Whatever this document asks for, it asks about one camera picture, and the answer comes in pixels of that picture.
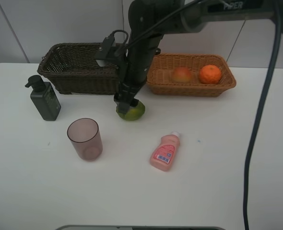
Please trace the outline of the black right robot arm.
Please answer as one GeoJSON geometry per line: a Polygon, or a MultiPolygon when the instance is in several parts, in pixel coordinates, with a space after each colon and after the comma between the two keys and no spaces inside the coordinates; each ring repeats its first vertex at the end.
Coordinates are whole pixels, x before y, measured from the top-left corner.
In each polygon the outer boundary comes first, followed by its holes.
{"type": "Polygon", "coordinates": [[[283,0],[135,0],[129,7],[129,43],[115,52],[127,70],[114,99],[126,114],[146,82],[160,41],[167,34],[198,33],[208,22],[270,19],[283,34],[283,0]]]}

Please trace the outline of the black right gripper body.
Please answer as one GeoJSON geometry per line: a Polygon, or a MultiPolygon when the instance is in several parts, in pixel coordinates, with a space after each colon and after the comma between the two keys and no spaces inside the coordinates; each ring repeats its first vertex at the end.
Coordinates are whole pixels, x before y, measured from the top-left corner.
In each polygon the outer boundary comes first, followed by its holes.
{"type": "Polygon", "coordinates": [[[118,92],[114,99],[118,103],[130,103],[147,80],[152,60],[161,41],[161,34],[141,39],[128,49],[127,69],[120,75],[118,92]]]}

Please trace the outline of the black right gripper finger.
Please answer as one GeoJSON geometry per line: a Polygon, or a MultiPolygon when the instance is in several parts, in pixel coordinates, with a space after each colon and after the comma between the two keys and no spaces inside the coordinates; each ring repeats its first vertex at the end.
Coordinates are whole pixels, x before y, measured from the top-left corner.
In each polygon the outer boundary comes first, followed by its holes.
{"type": "Polygon", "coordinates": [[[130,102],[130,107],[136,107],[139,103],[139,100],[136,98],[133,98],[132,101],[130,102]]]}
{"type": "Polygon", "coordinates": [[[125,115],[130,110],[130,102],[118,101],[117,112],[125,115]]]}

